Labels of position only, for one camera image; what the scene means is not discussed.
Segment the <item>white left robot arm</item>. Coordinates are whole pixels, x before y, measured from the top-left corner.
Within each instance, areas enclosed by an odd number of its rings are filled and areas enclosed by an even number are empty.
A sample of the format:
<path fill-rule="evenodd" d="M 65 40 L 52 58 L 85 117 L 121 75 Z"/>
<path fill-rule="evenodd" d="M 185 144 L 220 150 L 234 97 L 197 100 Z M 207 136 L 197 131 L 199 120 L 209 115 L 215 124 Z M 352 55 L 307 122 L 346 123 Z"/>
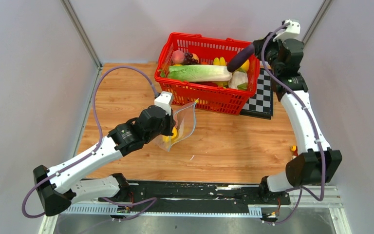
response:
<path fill-rule="evenodd" d="M 140 150 L 159 135 L 171 136 L 175 123 L 169 104 L 155 104 L 139 117 L 117 125 L 99 143 L 74 158 L 47 168 L 33 169 L 34 191 L 46 216 L 55 216 L 69 208 L 80 196 L 73 191 L 81 179 L 101 166 Z"/>

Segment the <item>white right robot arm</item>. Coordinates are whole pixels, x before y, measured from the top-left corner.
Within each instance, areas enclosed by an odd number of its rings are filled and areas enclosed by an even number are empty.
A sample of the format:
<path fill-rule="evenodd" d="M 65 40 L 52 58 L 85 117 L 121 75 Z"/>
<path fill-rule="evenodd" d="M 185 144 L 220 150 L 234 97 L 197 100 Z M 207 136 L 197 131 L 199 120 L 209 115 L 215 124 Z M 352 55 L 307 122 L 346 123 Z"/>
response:
<path fill-rule="evenodd" d="M 283 172 L 262 178 L 259 198 L 269 204 L 278 193 L 301 189 L 322 201 L 325 184 L 335 174 L 342 155 L 325 139 L 311 108 L 308 87 L 299 72 L 304 44 L 297 39 L 263 38 L 252 45 L 255 56 L 271 68 L 268 74 L 272 88 L 288 114 L 297 140 L 297 156 Z"/>

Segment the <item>purple eggplant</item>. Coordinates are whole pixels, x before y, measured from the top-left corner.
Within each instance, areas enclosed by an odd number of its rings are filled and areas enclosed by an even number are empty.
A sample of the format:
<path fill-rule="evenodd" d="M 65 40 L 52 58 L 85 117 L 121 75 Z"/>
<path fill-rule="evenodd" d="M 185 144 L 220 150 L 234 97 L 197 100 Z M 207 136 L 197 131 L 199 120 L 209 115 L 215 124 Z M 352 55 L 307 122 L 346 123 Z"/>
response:
<path fill-rule="evenodd" d="M 255 47 L 251 43 L 243 50 L 241 50 L 238 54 L 236 54 L 232 60 L 227 64 L 227 71 L 228 72 L 235 72 L 239 69 L 252 55 L 255 53 Z"/>

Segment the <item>clear zip top bag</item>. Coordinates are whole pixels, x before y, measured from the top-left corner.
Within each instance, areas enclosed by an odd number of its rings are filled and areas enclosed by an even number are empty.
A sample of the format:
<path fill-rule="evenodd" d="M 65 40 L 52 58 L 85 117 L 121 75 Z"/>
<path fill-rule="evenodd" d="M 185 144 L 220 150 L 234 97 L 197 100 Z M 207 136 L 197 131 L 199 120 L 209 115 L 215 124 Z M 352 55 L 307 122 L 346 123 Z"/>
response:
<path fill-rule="evenodd" d="M 153 143 L 161 149 L 169 152 L 172 146 L 182 140 L 190 137 L 196 127 L 196 114 L 195 108 L 198 99 L 187 103 L 174 112 L 173 119 L 175 120 L 175 127 L 173 128 L 173 136 L 160 135 Z"/>

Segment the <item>yellow pear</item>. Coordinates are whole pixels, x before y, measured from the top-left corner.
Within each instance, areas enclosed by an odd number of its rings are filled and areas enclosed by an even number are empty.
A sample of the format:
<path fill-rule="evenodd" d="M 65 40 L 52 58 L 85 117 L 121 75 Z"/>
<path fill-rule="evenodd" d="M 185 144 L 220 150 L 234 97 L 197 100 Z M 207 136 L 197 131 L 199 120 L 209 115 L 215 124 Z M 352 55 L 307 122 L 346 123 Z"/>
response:
<path fill-rule="evenodd" d="M 172 135 L 171 136 L 162 136 L 162 141 L 164 143 L 176 143 L 178 141 L 182 140 L 182 135 L 184 133 L 184 128 L 183 127 L 173 127 L 172 129 Z"/>

